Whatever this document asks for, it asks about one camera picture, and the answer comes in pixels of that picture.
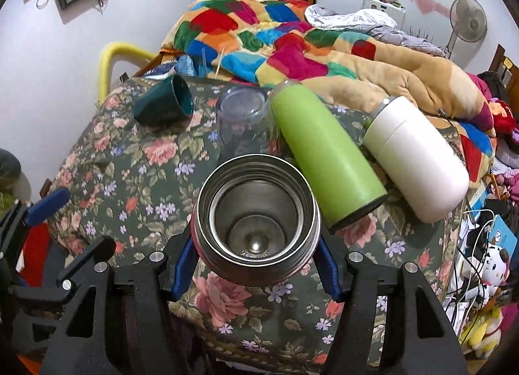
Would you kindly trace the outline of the red thermos flask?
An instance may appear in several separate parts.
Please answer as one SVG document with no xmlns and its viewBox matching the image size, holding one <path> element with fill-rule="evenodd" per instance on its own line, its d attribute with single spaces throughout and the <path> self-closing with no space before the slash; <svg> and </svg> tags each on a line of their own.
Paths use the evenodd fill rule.
<svg viewBox="0 0 519 375">
<path fill-rule="evenodd" d="M 310 261 L 321 215 L 294 165 L 251 153 L 210 173 L 191 225 L 194 246 L 211 271 L 234 284 L 263 287 L 289 279 Z"/>
</svg>

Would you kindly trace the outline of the clear glass cup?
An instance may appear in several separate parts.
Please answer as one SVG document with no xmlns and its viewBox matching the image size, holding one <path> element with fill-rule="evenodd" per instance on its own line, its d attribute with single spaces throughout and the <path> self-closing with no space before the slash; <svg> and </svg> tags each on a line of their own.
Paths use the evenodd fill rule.
<svg viewBox="0 0 519 375">
<path fill-rule="evenodd" d="M 247 86 L 227 90 L 216 105 L 219 163 L 250 153 L 267 153 L 271 123 L 264 90 Z"/>
</svg>

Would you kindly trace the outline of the green thermos bottle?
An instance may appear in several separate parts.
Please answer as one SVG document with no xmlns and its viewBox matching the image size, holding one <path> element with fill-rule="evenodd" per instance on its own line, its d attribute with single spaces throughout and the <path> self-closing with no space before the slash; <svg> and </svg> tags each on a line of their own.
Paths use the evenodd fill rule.
<svg viewBox="0 0 519 375">
<path fill-rule="evenodd" d="M 382 205 L 388 192 L 325 103 L 298 81 L 271 92 L 277 127 L 312 189 L 329 232 Z"/>
</svg>

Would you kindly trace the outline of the white thermos bottle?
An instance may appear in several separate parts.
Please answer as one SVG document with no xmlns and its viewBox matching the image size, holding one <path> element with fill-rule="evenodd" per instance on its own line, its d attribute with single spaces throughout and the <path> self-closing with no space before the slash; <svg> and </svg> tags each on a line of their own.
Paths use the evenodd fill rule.
<svg viewBox="0 0 519 375">
<path fill-rule="evenodd" d="M 369 115 L 362 144 L 424 223 L 447 217 L 467 193 L 464 163 L 404 96 L 388 97 Z"/>
</svg>

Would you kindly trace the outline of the white cow plush toy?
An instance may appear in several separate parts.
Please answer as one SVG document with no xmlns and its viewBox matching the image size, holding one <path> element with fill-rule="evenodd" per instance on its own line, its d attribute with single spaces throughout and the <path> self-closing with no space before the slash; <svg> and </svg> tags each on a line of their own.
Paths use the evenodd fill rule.
<svg viewBox="0 0 519 375">
<path fill-rule="evenodd" d="M 483 257 L 481 279 L 483 284 L 499 287 L 509 274 L 508 250 L 499 245 L 490 245 Z"/>
</svg>

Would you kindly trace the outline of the yellow plush toy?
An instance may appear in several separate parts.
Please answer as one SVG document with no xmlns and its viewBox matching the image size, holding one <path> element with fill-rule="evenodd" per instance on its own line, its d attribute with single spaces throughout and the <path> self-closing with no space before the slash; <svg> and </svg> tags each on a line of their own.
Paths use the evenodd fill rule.
<svg viewBox="0 0 519 375">
<path fill-rule="evenodd" d="M 461 335 L 461 348 L 465 355 L 487 359 L 501 342 L 502 311 L 499 308 L 481 314 L 471 322 Z"/>
</svg>

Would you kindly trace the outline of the blue white box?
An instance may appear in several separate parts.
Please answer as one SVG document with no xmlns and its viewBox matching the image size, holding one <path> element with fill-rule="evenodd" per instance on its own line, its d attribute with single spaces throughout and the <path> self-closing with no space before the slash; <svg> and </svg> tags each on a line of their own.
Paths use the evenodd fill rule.
<svg viewBox="0 0 519 375">
<path fill-rule="evenodd" d="M 495 217 L 488 239 L 492 244 L 505 248 L 505 250 L 508 251 L 509 256 L 514 255 L 514 250 L 517 245 L 517 237 L 510 230 L 501 216 L 497 215 Z"/>
</svg>

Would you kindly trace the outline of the dark green mug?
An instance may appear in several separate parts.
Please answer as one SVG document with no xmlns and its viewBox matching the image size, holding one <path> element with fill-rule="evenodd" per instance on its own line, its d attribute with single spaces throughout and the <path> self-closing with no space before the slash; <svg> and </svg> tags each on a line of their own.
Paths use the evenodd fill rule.
<svg viewBox="0 0 519 375">
<path fill-rule="evenodd" d="M 151 87 L 134 106 L 136 122 L 145 127 L 185 125 L 193 114 L 193 96 L 180 75 L 170 75 Z"/>
</svg>

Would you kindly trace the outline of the red plush toy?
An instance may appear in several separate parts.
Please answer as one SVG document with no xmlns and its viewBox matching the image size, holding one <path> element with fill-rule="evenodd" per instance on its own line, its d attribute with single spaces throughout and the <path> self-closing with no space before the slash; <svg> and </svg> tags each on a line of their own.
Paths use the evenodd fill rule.
<svg viewBox="0 0 519 375">
<path fill-rule="evenodd" d="M 518 128 L 518 123 L 510 106 L 498 98 L 492 98 L 488 105 L 493 115 L 493 128 L 496 135 L 498 137 L 512 135 Z"/>
</svg>

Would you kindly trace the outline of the pink clothes pile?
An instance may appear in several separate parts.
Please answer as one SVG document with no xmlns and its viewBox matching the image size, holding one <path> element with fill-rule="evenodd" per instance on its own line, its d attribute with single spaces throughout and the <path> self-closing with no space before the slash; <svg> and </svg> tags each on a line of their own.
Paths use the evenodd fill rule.
<svg viewBox="0 0 519 375">
<path fill-rule="evenodd" d="M 488 87 L 487 83 L 483 81 L 478 75 L 468 73 L 473 83 L 478 87 L 484 98 L 489 101 L 492 98 L 492 92 Z"/>
</svg>

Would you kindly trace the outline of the yellow foam tube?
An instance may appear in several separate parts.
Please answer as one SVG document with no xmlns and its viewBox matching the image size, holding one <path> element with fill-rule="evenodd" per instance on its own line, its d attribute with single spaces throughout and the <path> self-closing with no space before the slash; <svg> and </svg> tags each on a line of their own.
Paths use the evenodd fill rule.
<svg viewBox="0 0 519 375">
<path fill-rule="evenodd" d="M 106 44 L 100 54 L 98 74 L 98 104 L 102 104 L 110 92 L 114 66 L 119 61 L 132 63 L 150 63 L 157 54 L 137 45 L 115 41 Z"/>
</svg>

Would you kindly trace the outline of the colourful patchwork blanket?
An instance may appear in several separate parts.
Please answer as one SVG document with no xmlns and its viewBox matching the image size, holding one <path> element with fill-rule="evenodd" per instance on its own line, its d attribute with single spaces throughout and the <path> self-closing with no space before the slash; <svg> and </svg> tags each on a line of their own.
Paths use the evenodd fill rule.
<svg viewBox="0 0 519 375">
<path fill-rule="evenodd" d="M 438 128 L 451 120 L 470 185 L 491 168 L 493 114 L 472 78 L 450 60 L 350 30 L 322 30 L 304 18 L 301 0 L 199 0 L 162 44 L 168 54 L 205 59 L 210 75 L 272 88 L 300 81 L 326 102 L 371 112 L 403 96 Z"/>
</svg>

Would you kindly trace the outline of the grey white crumpled cloth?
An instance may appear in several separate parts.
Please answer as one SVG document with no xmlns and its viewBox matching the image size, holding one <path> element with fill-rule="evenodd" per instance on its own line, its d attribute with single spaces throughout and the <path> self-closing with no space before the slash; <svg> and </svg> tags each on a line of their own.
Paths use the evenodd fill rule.
<svg viewBox="0 0 519 375">
<path fill-rule="evenodd" d="M 398 29 L 397 22 L 378 9 L 360 9 L 346 15 L 318 4 L 310 5 L 304 12 L 306 21 L 320 30 L 347 30 L 368 35 L 386 44 L 408 47 L 425 54 L 446 57 L 436 45 Z"/>
</svg>

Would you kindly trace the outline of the wooden headboard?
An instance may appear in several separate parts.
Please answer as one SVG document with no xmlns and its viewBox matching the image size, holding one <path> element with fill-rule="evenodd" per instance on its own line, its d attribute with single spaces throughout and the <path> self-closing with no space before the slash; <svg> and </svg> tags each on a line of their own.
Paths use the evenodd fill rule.
<svg viewBox="0 0 519 375">
<path fill-rule="evenodd" d="M 497 45 L 489 70 L 497 73 L 508 93 L 508 104 L 513 109 L 517 109 L 519 70 L 518 66 L 508 58 L 501 44 Z"/>
</svg>

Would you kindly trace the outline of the standing electric fan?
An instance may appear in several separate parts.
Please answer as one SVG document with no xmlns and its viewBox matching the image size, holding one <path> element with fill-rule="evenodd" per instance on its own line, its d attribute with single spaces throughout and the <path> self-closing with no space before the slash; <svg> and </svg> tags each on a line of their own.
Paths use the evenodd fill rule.
<svg viewBox="0 0 519 375">
<path fill-rule="evenodd" d="M 487 34 L 487 14 L 477 0 L 455 0 L 450 7 L 451 35 L 444 52 L 449 58 L 461 39 L 465 43 L 477 43 Z"/>
</svg>

